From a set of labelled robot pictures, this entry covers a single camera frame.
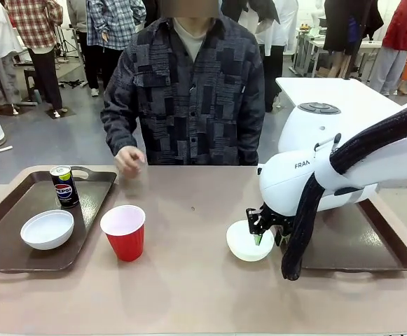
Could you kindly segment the person's right hand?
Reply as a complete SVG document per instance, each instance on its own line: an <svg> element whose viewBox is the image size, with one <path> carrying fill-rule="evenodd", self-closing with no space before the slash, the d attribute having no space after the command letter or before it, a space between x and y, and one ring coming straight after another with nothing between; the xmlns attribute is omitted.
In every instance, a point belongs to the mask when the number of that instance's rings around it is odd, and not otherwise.
<svg viewBox="0 0 407 336"><path fill-rule="evenodd" d="M140 173L140 164L145 163L145 155L137 147L124 146L116 154L115 163L125 178L133 179Z"/></svg>

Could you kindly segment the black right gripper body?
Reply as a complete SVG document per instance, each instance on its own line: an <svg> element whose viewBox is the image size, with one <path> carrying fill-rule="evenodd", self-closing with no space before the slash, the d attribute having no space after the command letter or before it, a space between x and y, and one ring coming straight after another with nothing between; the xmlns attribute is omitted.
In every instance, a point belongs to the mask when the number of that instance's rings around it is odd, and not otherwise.
<svg viewBox="0 0 407 336"><path fill-rule="evenodd" d="M272 226L283 225L290 228L290 234L293 231L293 217L283 216L273 210L271 210L267 205L263 205L260 209L247 208L246 209L247 220L261 219L263 233L269 230Z"/></svg>

